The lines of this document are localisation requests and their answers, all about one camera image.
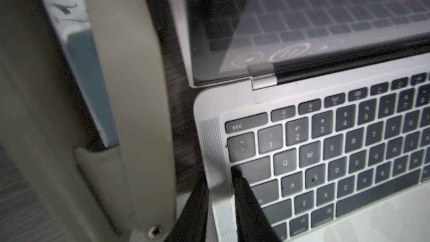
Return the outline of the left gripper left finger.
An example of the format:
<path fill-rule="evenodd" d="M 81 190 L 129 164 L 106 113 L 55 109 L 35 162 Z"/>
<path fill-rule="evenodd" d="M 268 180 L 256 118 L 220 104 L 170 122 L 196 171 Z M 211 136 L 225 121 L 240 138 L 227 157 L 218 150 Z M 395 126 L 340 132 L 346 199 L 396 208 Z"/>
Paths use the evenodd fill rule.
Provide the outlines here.
<path fill-rule="evenodd" d="M 205 242 L 209 207 L 209 190 L 205 178 L 200 178 L 165 242 Z"/>

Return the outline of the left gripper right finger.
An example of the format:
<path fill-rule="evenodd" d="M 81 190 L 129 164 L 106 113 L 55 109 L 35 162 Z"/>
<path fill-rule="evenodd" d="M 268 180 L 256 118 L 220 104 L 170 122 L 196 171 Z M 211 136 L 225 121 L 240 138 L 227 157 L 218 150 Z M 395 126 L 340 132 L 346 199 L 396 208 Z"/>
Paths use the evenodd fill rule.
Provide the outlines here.
<path fill-rule="evenodd" d="M 277 234 L 247 181 L 238 168 L 232 170 L 235 196 L 237 237 L 240 242 L 278 242 Z"/>

